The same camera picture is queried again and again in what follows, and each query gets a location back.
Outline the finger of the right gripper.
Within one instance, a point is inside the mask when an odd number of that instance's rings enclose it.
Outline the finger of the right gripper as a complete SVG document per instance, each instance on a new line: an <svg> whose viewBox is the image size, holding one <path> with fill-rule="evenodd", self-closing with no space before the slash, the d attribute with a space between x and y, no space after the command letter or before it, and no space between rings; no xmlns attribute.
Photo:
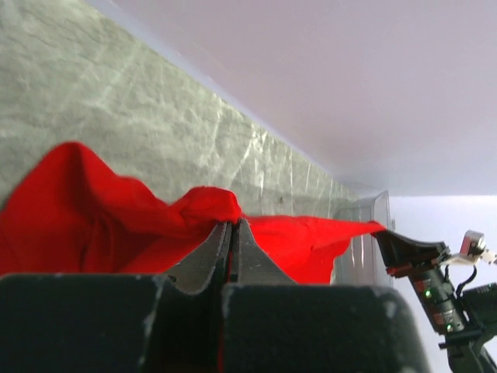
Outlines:
<svg viewBox="0 0 497 373"><path fill-rule="evenodd" d="M393 231L376 232L374 238L391 277L407 277L439 268L447 258L444 242L420 242Z"/></svg>

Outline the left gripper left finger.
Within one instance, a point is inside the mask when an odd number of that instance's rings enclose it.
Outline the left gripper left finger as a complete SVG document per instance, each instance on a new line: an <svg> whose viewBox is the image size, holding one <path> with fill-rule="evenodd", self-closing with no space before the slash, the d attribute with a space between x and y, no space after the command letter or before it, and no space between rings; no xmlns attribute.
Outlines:
<svg viewBox="0 0 497 373"><path fill-rule="evenodd" d="M159 274L1 279L3 372L216 372L232 226Z"/></svg>

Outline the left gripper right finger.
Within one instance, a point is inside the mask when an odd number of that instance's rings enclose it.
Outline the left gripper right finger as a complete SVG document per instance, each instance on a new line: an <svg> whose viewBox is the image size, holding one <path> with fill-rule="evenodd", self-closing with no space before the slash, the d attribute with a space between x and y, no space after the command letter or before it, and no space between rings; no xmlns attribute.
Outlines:
<svg viewBox="0 0 497 373"><path fill-rule="evenodd" d="M299 285L240 221L221 298L225 372L427 372L403 297L378 286Z"/></svg>

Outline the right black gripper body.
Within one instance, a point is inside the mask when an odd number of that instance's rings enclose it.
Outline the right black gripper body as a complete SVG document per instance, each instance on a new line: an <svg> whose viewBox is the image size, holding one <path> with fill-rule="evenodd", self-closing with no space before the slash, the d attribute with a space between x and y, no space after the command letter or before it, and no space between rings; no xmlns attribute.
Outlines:
<svg viewBox="0 0 497 373"><path fill-rule="evenodd" d="M457 302L455 289L439 267L407 275L435 332L458 333L468 328L468 320Z"/></svg>

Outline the red t shirt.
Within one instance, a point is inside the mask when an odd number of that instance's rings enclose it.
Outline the red t shirt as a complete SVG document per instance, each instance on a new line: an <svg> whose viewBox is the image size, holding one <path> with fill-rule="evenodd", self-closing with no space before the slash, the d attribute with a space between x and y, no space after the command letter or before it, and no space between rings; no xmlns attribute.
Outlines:
<svg viewBox="0 0 497 373"><path fill-rule="evenodd" d="M219 223L245 217L230 190L197 186L168 204L116 174L78 142L48 152L1 211L1 272L156 274L190 254ZM374 221L250 216L261 249L300 284L326 284L351 239Z"/></svg>

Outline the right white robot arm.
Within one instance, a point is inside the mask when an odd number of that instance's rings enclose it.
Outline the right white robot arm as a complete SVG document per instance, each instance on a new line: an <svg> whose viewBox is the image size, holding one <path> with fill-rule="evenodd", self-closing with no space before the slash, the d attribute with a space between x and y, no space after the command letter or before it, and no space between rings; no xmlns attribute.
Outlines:
<svg viewBox="0 0 497 373"><path fill-rule="evenodd" d="M467 231L459 253L444 242L420 242L392 231L374 233L389 276L409 279L436 333L443 336L440 349L447 352L453 372L494 372L496 363L485 344L496 335L496 285L467 289L477 276L453 285L450 267L475 269L478 263L496 263L483 234Z"/></svg>

